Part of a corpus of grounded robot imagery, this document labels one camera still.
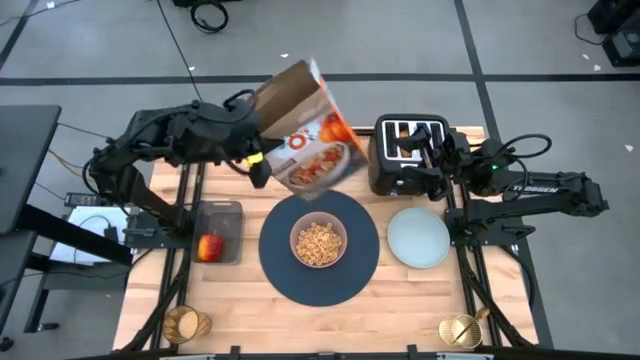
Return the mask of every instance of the black toaster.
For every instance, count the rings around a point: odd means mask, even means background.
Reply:
[[[449,133],[449,124],[438,115],[386,114],[376,121],[369,141],[369,186],[378,195],[421,195],[413,182],[405,179],[402,168],[418,167],[423,159],[419,150],[405,151],[397,139],[412,135],[418,126],[431,133],[431,146],[442,143]]]

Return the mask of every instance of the black cable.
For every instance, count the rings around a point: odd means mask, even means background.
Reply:
[[[527,140],[527,139],[542,139],[547,144],[542,150],[538,152],[534,152],[531,154],[523,154],[523,155],[510,153],[509,156],[513,157],[514,159],[531,159],[546,153],[547,151],[549,151],[549,149],[551,149],[551,145],[553,145],[551,138],[545,134],[525,134],[525,135],[516,136],[513,139],[507,141],[504,145],[502,145],[502,147],[498,150],[498,152],[496,152],[496,155],[494,155],[493,157],[502,155],[505,152],[510,152],[511,145],[517,143],[518,141]]]
[[[43,13],[45,11],[55,10],[55,9],[57,9],[59,7],[62,7],[62,6],[65,6],[65,5],[69,5],[69,4],[72,4],[74,2],[78,2],[78,1],[82,1],[82,0],[69,0],[69,1],[61,2],[59,4],[55,4],[55,7],[53,7],[53,8],[48,8],[47,7],[47,8],[44,8],[44,9],[40,9],[40,10],[38,10],[38,11],[36,11],[34,13],[31,13],[31,14],[22,15],[22,16],[12,16],[12,17],[8,18],[7,20],[1,22],[0,26],[7,25],[11,20],[20,20],[22,18],[30,18],[30,17],[36,16],[38,14],[41,14],[41,13]]]
[[[111,227],[111,221],[109,221],[109,219],[107,219],[106,216],[100,215],[100,214],[89,216],[88,218],[82,220],[82,222],[80,222],[80,224],[78,224],[76,226],[79,227],[79,228],[82,228],[82,225],[84,225],[87,221],[92,220],[92,219],[104,219],[107,222],[107,226]],[[77,254],[78,254],[78,248],[74,248],[73,249],[73,263],[74,264],[76,263],[76,255]]]
[[[216,9],[220,10],[220,12],[222,12],[222,16],[224,16],[224,20],[222,21],[222,24],[220,24],[220,26],[211,26],[209,25],[209,23],[207,23],[206,20],[204,20],[203,18],[199,17],[196,14],[196,11],[198,10],[198,8],[205,5],[211,5]],[[218,1],[200,0],[191,6],[191,21],[193,21],[193,24],[196,26],[196,29],[200,30],[201,32],[205,34],[215,34],[220,32],[225,27],[227,27],[227,24],[229,23],[229,13],[227,12],[227,9],[225,9],[225,7],[222,6],[222,4]]]
[[[605,42],[607,42],[611,38],[611,36],[613,36],[612,34],[608,34],[607,36],[604,37],[604,39],[602,39],[602,41],[595,42],[589,39],[585,39],[582,36],[578,35],[578,19],[580,19],[583,16],[587,16],[587,14],[585,13],[585,14],[578,15],[575,17],[575,19],[573,19],[573,34],[576,36],[576,38],[591,45],[602,45]]]
[[[513,252],[513,250],[511,250],[511,248],[508,245],[500,245],[500,248],[504,250],[509,256],[511,256],[515,261],[517,261],[518,264],[520,264],[520,267],[522,268],[524,275],[527,277],[527,284],[529,285],[529,289],[528,289],[529,290],[529,308],[533,308],[537,286],[533,280],[533,276],[531,275],[532,274],[531,269],[529,269],[529,266],[527,266],[527,264],[525,264],[524,261],[522,261],[520,256],[518,256],[515,252]]]
[[[100,275],[86,275],[86,274],[80,274],[80,273],[72,273],[72,272],[67,272],[67,271],[55,271],[55,272],[50,272],[50,273],[34,273],[34,274],[27,274],[27,275],[22,275],[22,276],[17,276],[13,279],[7,280],[5,282],[3,282],[2,284],[0,284],[0,289],[2,289],[5,285],[14,282],[18,279],[24,279],[26,277],[30,277],[30,276],[36,276],[36,275],[53,275],[53,274],[67,274],[67,275],[73,275],[73,276],[80,276],[80,277],[84,277],[84,278],[89,278],[89,279],[102,279],[102,280],[108,280],[108,279],[112,279],[114,277],[117,276],[121,276],[121,275],[125,275],[128,274],[133,267],[140,262],[140,260],[142,260],[145,256],[149,255],[149,253],[151,253],[151,251],[153,251],[154,249],[147,249],[147,251],[145,251],[144,253],[142,253],[142,255],[140,255],[134,262],[131,263],[131,266],[129,267],[129,269],[127,271],[121,272],[121,273],[117,273],[117,274],[113,274],[113,275],[109,275],[109,276],[100,276]]]
[[[524,164],[524,162],[522,160],[520,160],[518,158],[515,158],[514,160],[515,160],[515,162],[520,164],[520,166],[522,167],[522,173],[524,174],[524,177],[521,178],[521,179],[515,180],[511,184],[507,185],[505,190],[502,192],[502,202],[511,202],[511,201],[518,200],[520,198],[520,196],[522,196],[522,194],[524,193],[524,189],[529,184],[529,170],[527,169],[527,166]],[[516,185],[519,182],[522,182],[522,186],[520,187],[520,190],[518,190],[518,192],[516,193],[516,195],[514,197],[507,199],[504,195],[510,191],[512,186]]]
[[[249,175],[249,171],[241,169],[238,165],[234,164],[233,161],[225,160],[224,162],[227,164],[227,166],[229,166],[233,171],[237,172],[238,174],[242,176]]]
[[[88,218],[86,218],[86,219],[82,220],[82,222],[81,222],[80,224],[76,225],[76,226],[78,226],[78,227],[82,227],[82,225],[84,225],[87,221],[92,220],[92,219],[95,219],[95,218],[104,219],[104,220],[107,222],[107,225],[109,225],[109,227],[111,227],[111,226],[112,226],[112,225],[111,225],[111,221],[109,221],[109,219],[107,219],[107,217],[106,217],[106,216],[104,216],[104,215],[100,215],[100,214],[96,214],[96,215],[89,216]]]
[[[546,145],[542,150],[536,151],[536,152],[531,153],[531,154],[514,154],[513,151],[515,151],[515,149],[513,149],[511,146],[513,144],[517,143],[518,141],[527,140],[527,139],[542,139],[542,140],[544,140],[546,142]],[[534,157],[543,155],[547,151],[549,151],[549,149],[551,149],[552,145],[553,145],[553,142],[551,141],[551,138],[548,137],[547,135],[544,135],[544,134],[525,134],[525,135],[516,136],[515,138],[507,141],[504,145],[502,145],[502,147],[500,147],[500,149],[498,149],[498,151],[495,153],[495,155],[493,155],[491,157],[488,157],[488,159],[494,159],[494,158],[499,157],[499,156],[505,156],[508,159],[513,160],[513,162],[517,162],[522,167],[522,173],[524,174],[524,177],[522,177],[521,179],[517,179],[517,180],[513,181],[511,184],[509,184],[506,187],[506,189],[502,192],[502,201],[503,202],[511,202],[511,201],[518,200],[522,196],[522,194],[524,193],[524,190],[527,187],[527,184],[529,184],[529,170],[527,169],[527,166],[524,164],[524,162],[522,160],[520,160],[520,159],[530,159],[530,158],[534,158]],[[519,182],[522,182],[522,187],[520,188],[520,190],[518,190],[517,194],[514,197],[507,199],[505,197],[505,194],[510,191],[511,187],[513,187],[514,185],[516,185]]]
[[[53,157],[56,158],[56,160],[58,160],[58,162],[60,162],[60,164],[62,164],[64,167],[68,166],[76,169],[82,169],[82,166],[70,163],[69,161],[65,160],[62,156],[60,156],[60,154],[53,151],[52,149],[48,149],[47,152],[53,155]]]
[[[118,207],[127,216],[127,220],[128,220],[131,217],[131,214],[127,211],[127,209],[124,208],[124,205],[118,204]]]
[[[36,181],[36,182],[35,182],[35,185],[36,185],[36,186],[39,186],[40,188],[42,188],[42,190],[44,190],[44,191],[48,192],[49,194],[51,194],[51,195],[53,195],[53,196],[57,197],[58,199],[60,199],[60,200],[64,201],[64,198],[63,198],[62,196],[60,196],[60,195],[56,194],[55,192],[53,192],[52,190],[50,190],[50,189],[49,189],[49,188],[47,188],[46,186],[44,186],[44,185],[40,184],[39,182],[37,182],[37,181]]]
[[[224,106],[225,109],[227,109],[227,111],[231,111],[233,110],[233,104],[231,104],[231,102],[237,98],[239,98],[242,95],[247,95],[250,94],[251,98],[255,98],[256,96],[256,91],[253,89],[243,89],[238,91],[237,93],[229,96],[229,98],[227,98],[227,100],[225,100],[222,105]],[[218,120],[218,119],[204,119],[205,121],[208,122],[215,122],[215,123],[219,123],[219,124],[233,124],[233,123],[237,123],[237,122],[241,122],[244,119],[248,118],[249,116],[251,116],[251,114],[253,114],[256,111],[256,101],[252,101],[251,102],[251,108],[247,111],[246,114],[244,114],[243,116],[239,117],[238,119],[234,119],[234,120]]]
[[[514,347],[531,347],[531,344],[527,339],[523,338],[518,329],[516,329],[509,319],[504,315],[502,310],[496,302],[493,300],[493,296],[491,293],[485,290],[484,286],[480,284],[478,280],[478,276],[471,268],[471,264],[469,263],[469,259],[467,256],[462,255],[458,257],[458,264],[460,266],[460,275],[462,276],[463,282],[469,284],[473,292],[476,293],[480,301],[489,308],[490,315],[496,321],[502,332],[504,333],[507,340]]]
[[[171,304],[174,296],[178,292],[178,290],[182,287],[182,285],[188,281],[189,278],[189,264],[191,263],[191,259],[188,256],[188,249],[185,250],[185,256],[182,257],[182,262],[180,263],[180,267],[178,268],[178,272],[176,276],[171,281],[171,284],[167,288],[167,292],[165,295],[158,300],[158,304],[149,315],[149,318],[144,323],[142,328],[138,330],[133,339],[124,347],[120,349],[120,352],[132,352],[132,351],[140,351],[144,347],[145,343],[153,333],[156,325],[159,321],[162,321],[164,317],[167,307]]]
[[[164,23],[167,25],[167,29],[171,34],[171,38],[173,39],[173,43],[176,44],[176,48],[178,48],[178,52],[180,53],[180,57],[182,58],[182,62],[184,63],[185,68],[187,69],[187,73],[189,74],[189,79],[191,79],[191,84],[193,85],[193,89],[196,91],[198,95],[198,99],[202,101],[202,96],[200,96],[200,91],[198,91],[198,87],[196,86],[196,81],[191,74],[191,70],[189,70],[189,64],[187,63],[187,59],[184,57],[182,53],[182,49],[180,48],[180,44],[178,44],[178,40],[176,40],[176,36],[173,34],[173,30],[171,29],[171,25],[169,25],[169,20],[167,20],[167,16],[164,14],[164,9],[162,8],[162,4],[160,4],[160,0],[156,0],[158,3],[158,8],[160,9],[160,13],[162,14],[162,18],[164,19]]]
[[[82,182],[84,183],[84,186],[86,186],[87,189],[89,189],[89,191],[91,191],[94,195],[100,196],[100,193],[98,193],[98,190],[94,189],[93,186],[89,184],[89,180],[87,178],[87,171],[89,170],[89,166],[91,166],[92,162],[93,162],[93,159],[89,159],[82,167]]]
[[[60,126],[64,126],[64,127],[66,127],[66,128],[69,128],[69,129],[72,129],[72,130],[75,130],[75,131],[79,131],[79,132],[81,132],[81,133],[85,133],[85,134],[89,134],[89,135],[93,135],[93,136],[101,137],[101,138],[103,138],[103,139],[108,138],[108,136],[106,136],[106,135],[98,134],[98,133],[95,133],[95,132],[93,132],[93,131],[89,131],[89,130],[80,129],[80,128],[77,128],[77,127],[75,127],[75,126],[71,126],[71,125],[67,125],[67,124],[63,124],[63,123],[58,123],[58,125],[60,125]]]
[[[149,126],[165,120],[167,117],[180,115],[182,113],[187,114],[188,111],[179,111],[175,108],[171,108],[171,110],[166,110],[157,114],[154,118],[149,119],[146,124],[144,124],[138,131],[135,132],[135,134],[129,136],[129,140],[126,144],[123,145],[123,147],[131,146],[134,141],[138,140],[138,136],[140,136],[140,134],[142,134]]]

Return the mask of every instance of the wooden tabletop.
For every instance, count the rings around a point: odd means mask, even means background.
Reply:
[[[484,139],[481,127],[458,131],[466,133],[470,143]],[[157,162],[150,187],[171,202],[179,178],[177,169]],[[387,225],[398,211],[420,206],[442,215],[446,202],[377,196],[369,190],[366,170],[334,189],[359,201],[373,218],[380,237],[378,267],[369,284],[352,299],[335,306],[310,307],[282,296],[267,280],[258,256],[262,223],[291,192],[273,179],[256,190],[226,166],[208,166],[202,198],[242,203],[242,259],[233,266],[191,264],[186,304],[207,313],[213,328],[208,335],[180,345],[181,353],[228,353],[232,345],[240,345],[243,353],[402,352],[408,344],[417,344],[419,351],[460,351],[445,345],[438,335],[443,318],[466,313],[455,249],[434,268],[413,269],[393,256],[386,238]],[[459,197],[456,202],[462,204]],[[165,254],[165,250],[155,250],[131,271],[114,349],[133,338],[156,306]],[[537,342],[519,265],[497,247],[485,247],[484,255],[494,300],[525,338]],[[473,265],[473,257],[468,257]],[[175,270],[180,258],[178,255]]]

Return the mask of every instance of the red apple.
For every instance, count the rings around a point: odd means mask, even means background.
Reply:
[[[198,242],[198,260],[202,262],[217,262],[222,255],[224,241],[220,235],[203,234]]]

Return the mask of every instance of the gray floor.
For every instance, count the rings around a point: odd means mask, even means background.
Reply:
[[[243,0],[230,3],[229,27],[207,36],[188,12],[163,0],[167,16],[196,75],[276,73],[313,55],[327,73],[470,74],[453,1],[445,0]],[[573,17],[594,0],[466,0],[469,23],[486,74],[592,74],[640,72],[614,69],[602,49],[576,40]],[[20,15],[27,0],[0,3],[0,21]],[[37,9],[45,6],[40,1]],[[0,46],[16,22],[0,27]],[[580,31],[592,34],[584,23]],[[594,72],[594,65],[600,66]],[[29,20],[3,78],[184,76],[184,66],[154,1],[84,0]],[[258,84],[200,85],[205,99]],[[560,349],[640,354],[635,305],[640,283],[634,256],[633,210],[638,200],[636,142],[640,82],[489,83],[503,139],[527,132],[550,135],[554,147],[527,163],[541,171],[587,171],[602,185],[611,211],[594,219],[565,215],[526,218],[542,300]],[[484,126],[472,82],[339,82],[330,89],[353,125],[370,125],[390,112],[440,114],[455,125]],[[0,104],[60,104],[61,123],[118,135],[142,108],[186,103],[190,85],[0,87]],[[98,137],[60,127],[51,148],[82,163]],[[625,145],[639,150],[628,152]],[[141,164],[149,175],[148,164]],[[38,181],[58,194],[83,191],[78,178],[47,158]],[[30,203],[54,214],[61,202],[34,188]],[[50,244],[39,243],[46,252]],[[122,292],[58,292],[44,319],[53,332],[23,334],[35,291],[25,279],[2,335],[16,339],[0,359],[51,359],[107,353]]]

